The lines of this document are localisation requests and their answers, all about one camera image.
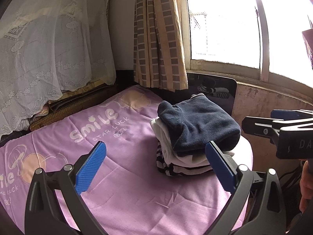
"stack of folded clothes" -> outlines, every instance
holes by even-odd
[[[196,175],[211,171],[205,145],[213,140],[230,156],[240,139],[240,126],[204,94],[171,105],[160,103],[158,117],[150,121],[159,140],[156,163],[168,176]]]

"purple bedsheet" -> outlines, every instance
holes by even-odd
[[[82,198],[110,235],[202,235],[229,193],[214,173],[168,177],[156,166],[157,139],[149,121],[161,99],[134,86],[100,105],[43,127],[0,148],[0,200],[24,231],[26,197],[33,172],[75,163],[101,140],[107,156]],[[252,168],[252,150],[241,137],[234,160]],[[77,228],[61,193],[68,223]],[[234,228],[241,226],[245,209]]]

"human hand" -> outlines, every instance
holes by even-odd
[[[313,197],[313,175],[309,172],[309,163],[306,161],[303,165],[302,175],[300,180],[301,189],[301,201],[300,201],[300,211],[303,213],[307,206],[308,200]]]

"metal screw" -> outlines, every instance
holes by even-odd
[[[248,167],[244,164],[240,164],[239,165],[239,169],[242,170],[242,171],[247,171],[248,170]]]
[[[269,169],[269,174],[275,175],[275,174],[276,174],[276,171],[275,171],[274,169]]]
[[[35,173],[36,173],[36,174],[42,173],[42,169],[41,169],[41,168],[36,169],[36,170],[35,170]]]
[[[71,169],[72,169],[72,165],[71,164],[66,164],[64,167],[63,167],[63,169],[65,170],[65,171],[70,171]]]

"window frame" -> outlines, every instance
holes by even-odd
[[[186,71],[230,77],[243,84],[264,87],[313,103],[313,88],[288,77],[270,72],[270,45],[266,15],[262,0],[255,1],[258,9],[260,43],[262,44],[260,45],[259,69],[232,63],[192,59],[188,3],[187,0],[181,0],[181,27]]]

